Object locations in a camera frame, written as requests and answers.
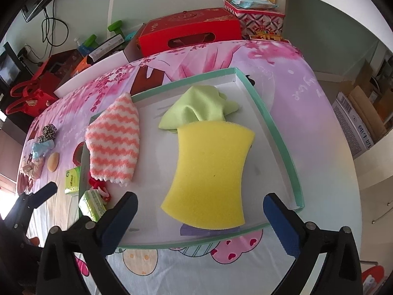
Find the purple baby wipes pack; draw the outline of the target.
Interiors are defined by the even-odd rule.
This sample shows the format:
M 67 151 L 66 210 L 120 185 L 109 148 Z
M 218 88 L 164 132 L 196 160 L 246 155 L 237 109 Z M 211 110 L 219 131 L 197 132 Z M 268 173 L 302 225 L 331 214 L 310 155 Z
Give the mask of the purple baby wipes pack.
M 196 228 L 193 226 L 189 226 L 187 224 L 183 224 L 180 227 L 180 235 L 181 236 L 219 236 L 219 235 L 227 235 L 232 234 L 240 231 L 240 227 L 234 227 L 229 229 L 221 229 L 221 230 L 209 230 L 204 228 Z

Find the yellow green sponge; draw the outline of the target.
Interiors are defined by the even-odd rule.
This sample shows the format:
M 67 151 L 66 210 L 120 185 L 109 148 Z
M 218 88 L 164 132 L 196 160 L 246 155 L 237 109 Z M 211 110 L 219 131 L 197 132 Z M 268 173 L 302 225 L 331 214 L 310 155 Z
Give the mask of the yellow green sponge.
M 199 121 L 177 130 L 177 169 L 161 208 L 206 230 L 244 225 L 242 173 L 254 131 L 225 121 Z

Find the green dumbbell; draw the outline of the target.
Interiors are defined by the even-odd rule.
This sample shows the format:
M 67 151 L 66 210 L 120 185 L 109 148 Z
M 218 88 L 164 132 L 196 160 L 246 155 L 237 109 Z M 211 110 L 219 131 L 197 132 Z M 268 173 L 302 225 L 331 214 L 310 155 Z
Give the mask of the green dumbbell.
M 118 20 L 110 24 L 107 29 L 109 32 L 114 33 L 115 35 L 121 35 L 124 37 L 124 33 L 122 31 L 123 22 L 122 20 Z
M 98 47 L 97 36 L 95 34 L 92 34 L 82 43 L 82 46 L 86 50 L 86 52 L 92 52 Z

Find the beige makeup sponge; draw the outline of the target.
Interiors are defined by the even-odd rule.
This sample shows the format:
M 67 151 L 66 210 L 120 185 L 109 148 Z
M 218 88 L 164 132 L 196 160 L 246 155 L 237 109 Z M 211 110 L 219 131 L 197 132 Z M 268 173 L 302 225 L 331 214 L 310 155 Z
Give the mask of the beige makeup sponge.
M 60 155 L 58 152 L 53 152 L 49 156 L 48 161 L 47 161 L 47 169 L 50 172 L 53 173 L 54 171 L 57 170 L 57 167 L 59 166 L 59 157 L 60 157 Z

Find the blue face mask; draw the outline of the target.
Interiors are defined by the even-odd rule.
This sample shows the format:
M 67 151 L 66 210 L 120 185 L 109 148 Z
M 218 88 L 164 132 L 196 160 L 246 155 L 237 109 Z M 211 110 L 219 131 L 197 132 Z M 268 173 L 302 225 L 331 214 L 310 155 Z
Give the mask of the blue face mask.
M 54 140 L 48 140 L 42 143 L 34 143 L 31 149 L 32 159 L 36 160 L 44 157 L 55 147 Z

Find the cardboard box with label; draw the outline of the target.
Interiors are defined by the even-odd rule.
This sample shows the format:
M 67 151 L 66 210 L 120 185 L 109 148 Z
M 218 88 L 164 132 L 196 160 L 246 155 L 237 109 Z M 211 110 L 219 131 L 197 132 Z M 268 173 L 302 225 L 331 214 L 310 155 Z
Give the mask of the cardboard box with label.
M 367 152 L 373 145 L 371 134 L 348 98 L 339 92 L 332 104 L 353 159 Z

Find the green tissue pack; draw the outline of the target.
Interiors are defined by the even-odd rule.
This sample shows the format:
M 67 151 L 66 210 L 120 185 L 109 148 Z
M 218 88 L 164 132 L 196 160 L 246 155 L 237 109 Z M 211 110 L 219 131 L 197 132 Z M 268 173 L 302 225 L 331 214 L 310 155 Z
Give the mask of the green tissue pack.
M 88 216 L 94 222 L 98 222 L 107 211 L 104 201 L 96 189 L 83 193 L 79 201 L 79 210 L 83 216 Z
M 78 195 L 79 193 L 79 180 L 80 180 L 80 167 L 69 169 L 65 175 L 65 189 L 66 195 Z

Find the green microfiber cloth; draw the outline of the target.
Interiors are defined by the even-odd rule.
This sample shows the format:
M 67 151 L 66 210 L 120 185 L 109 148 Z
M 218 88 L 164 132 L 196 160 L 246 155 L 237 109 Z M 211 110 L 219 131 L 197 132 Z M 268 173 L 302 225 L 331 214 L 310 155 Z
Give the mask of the green microfiber cloth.
M 225 121 L 239 110 L 239 104 L 227 99 L 216 87 L 191 86 L 162 116 L 159 129 L 177 132 L 183 125 L 198 121 Z

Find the teal shallow tray box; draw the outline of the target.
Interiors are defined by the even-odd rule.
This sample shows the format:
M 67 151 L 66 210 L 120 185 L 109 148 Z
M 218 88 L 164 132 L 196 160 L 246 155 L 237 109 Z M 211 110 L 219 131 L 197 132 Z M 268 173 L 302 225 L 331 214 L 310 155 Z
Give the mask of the teal shallow tray box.
M 228 120 L 255 132 L 242 175 L 242 205 L 245 223 L 240 235 L 268 226 L 262 203 L 268 193 L 277 194 L 293 210 L 304 208 L 304 198 L 293 159 L 265 103 L 249 79 L 237 68 L 196 75 L 152 88 L 133 97 L 140 118 L 140 154 L 133 181 L 126 187 L 109 183 L 109 207 L 124 195 L 134 192 L 137 213 L 119 248 L 166 249 L 216 243 L 217 236 L 183 236 L 181 223 L 167 215 L 161 204 L 170 188 L 178 159 L 175 134 L 159 129 L 165 111 L 191 86 L 211 85 L 239 104 Z

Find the red tape roll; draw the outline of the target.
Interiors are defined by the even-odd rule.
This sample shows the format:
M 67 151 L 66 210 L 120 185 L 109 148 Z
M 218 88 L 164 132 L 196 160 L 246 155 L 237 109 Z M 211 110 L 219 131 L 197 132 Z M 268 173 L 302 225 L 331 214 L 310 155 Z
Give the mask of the red tape roll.
M 83 147 L 84 147 L 84 141 L 80 142 L 80 143 L 76 146 L 76 148 L 75 148 L 75 150 L 74 150 L 74 152 L 73 152 L 72 161 L 73 161 L 73 164 L 74 164 L 75 166 L 81 166 L 81 159 L 82 159 L 82 154 L 83 154 Z

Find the red gift box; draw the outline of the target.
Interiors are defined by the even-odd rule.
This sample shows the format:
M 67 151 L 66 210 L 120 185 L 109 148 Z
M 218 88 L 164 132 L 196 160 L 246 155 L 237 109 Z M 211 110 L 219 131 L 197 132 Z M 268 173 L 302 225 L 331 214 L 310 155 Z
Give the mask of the red gift box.
M 149 21 L 138 37 L 142 55 L 241 39 L 240 21 L 224 8 L 183 11 Z

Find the black monitor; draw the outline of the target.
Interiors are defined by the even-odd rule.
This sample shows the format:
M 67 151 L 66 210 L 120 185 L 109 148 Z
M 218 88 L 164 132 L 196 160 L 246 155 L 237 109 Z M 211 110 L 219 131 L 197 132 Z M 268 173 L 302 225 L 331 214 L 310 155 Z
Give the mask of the black monitor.
M 23 66 L 21 62 L 19 61 L 10 44 L 6 42 L 3 46 L 3 52 L 1 53 L 1 81 L 9 87 L 12 83 L 15 82 L 22 70 Z

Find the cartoon print bed sheet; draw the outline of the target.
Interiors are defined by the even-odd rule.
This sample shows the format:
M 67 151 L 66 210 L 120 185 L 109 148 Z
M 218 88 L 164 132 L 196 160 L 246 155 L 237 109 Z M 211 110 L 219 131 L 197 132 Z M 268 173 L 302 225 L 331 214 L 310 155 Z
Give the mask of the cartoon print bed sheet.
M 326 230 L 349 226 L 360 241 L 360 193 L 350 149 L 312 69 L 288 43 L 241 40 L 184 47 L 128 63 L 76 88 L 36 118 L 27 133 L 23 158 L 45 125 L 59 130 L 58 169 L 43 170 L 33 189 L 50 181 L 63 186 L 90 118 L 121 93 L 229 67 L 254 81 L 288 147 L 305 201 L 301 218 Z M 234 246 L 127 250 L 108 260 L 131 294 L 270 294 L 293 263 L 271 228 L 237 238 Z

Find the white headboard panel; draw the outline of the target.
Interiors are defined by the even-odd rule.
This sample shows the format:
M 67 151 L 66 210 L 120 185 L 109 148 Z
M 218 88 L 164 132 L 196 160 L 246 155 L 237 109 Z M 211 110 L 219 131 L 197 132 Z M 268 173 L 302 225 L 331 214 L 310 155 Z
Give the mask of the white headboard panel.
M 54 91 L 54 94 L 58 98 L 63 98 L 65 95 L 74 91 L 75 89 L 85 85 L 88 82 L 95 80 L 97 77 L 104 75 L 107 72 L 117 69 L 121 66 L 128 64 L 128 59 L 124 55 L 123 51 L 119 51 L 93 66 L 85 69 L 78 75 L 70 78 L 67 82 L 62 84 L 58 89 Z

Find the orange cardboard box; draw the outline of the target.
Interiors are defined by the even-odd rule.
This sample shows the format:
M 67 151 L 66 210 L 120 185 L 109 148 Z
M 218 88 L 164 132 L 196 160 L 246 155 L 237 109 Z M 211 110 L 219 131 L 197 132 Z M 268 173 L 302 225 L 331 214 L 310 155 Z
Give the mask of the orange cardboard box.
M 93 60 L 90 58 L 89 55 L 84 57 L 82 61 L 75 67 L 75 69 L 71 73 L 71 77 L 75 77 L 76 75 L 80 74 L 82 71 L 88 69 L 92 66 Z

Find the pink floral cloth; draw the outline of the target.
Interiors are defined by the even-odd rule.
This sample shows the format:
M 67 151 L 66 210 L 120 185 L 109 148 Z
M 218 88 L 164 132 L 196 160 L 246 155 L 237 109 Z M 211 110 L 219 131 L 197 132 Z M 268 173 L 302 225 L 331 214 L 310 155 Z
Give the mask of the pink floral cloth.
M 33 159 L 30 162 L 23 161 L 21 165 L 21 172 L 29 178 L 37 180 L 41 176 L 44 164 L 45 159 L 43 157 Z

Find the leopard print scrunchie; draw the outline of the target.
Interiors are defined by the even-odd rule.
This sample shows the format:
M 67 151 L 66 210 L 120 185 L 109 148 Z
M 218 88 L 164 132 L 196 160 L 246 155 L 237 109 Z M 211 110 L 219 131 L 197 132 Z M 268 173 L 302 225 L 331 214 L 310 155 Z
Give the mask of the leopard print scrunchie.
M 44 143 L 47 141 L 54 141 L 57 134 L 57 127 L 53 124 L 45 125 L 42 128 L 41 135 L 37 138 L 38 143 Z

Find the pink white zigzag cloth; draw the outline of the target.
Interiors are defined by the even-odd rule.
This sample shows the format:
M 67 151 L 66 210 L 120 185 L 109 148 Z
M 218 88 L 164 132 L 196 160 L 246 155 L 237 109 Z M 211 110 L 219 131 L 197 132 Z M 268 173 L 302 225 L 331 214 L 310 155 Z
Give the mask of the pink white zigzag cloth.
M 123 93 L 88 127 L 85 144 L 94 179 L 121 186 L 131 183 L 140 149 L 139 112 Z

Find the red patterned tin box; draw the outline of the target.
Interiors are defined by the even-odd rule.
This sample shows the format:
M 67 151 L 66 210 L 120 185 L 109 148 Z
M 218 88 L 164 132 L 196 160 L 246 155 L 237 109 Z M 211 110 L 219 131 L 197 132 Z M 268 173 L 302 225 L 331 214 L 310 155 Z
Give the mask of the red patterned tin box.
M 244 39 L 261 34 L 281 36 L 285 14 L 274 10 L 242 9 L 225 1 L 225 8 L 239 21 Z

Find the red felt handbag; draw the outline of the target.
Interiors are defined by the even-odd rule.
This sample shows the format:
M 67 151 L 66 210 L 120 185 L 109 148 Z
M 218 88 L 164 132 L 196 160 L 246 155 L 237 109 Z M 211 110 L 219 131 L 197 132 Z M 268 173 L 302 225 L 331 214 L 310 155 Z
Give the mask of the red felt handbag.
M 24 113 L 31 117 L 38 117 L 59 99 L 54 91 L 60 81 L 57 76 L 45 72 L 38 79 L 14 86 L 10 91 L 10 96 L 16 100 L 6 108 L 6 114 Z

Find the blue wipes pack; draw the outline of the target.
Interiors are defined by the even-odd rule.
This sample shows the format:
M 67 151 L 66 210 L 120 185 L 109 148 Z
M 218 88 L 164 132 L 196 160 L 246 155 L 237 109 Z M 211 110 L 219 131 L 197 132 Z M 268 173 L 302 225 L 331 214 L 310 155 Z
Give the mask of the blue wipes pack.
M 242 9 L 275 9 L 278 7 L 269 0 L 230 0 L 230 2 Z

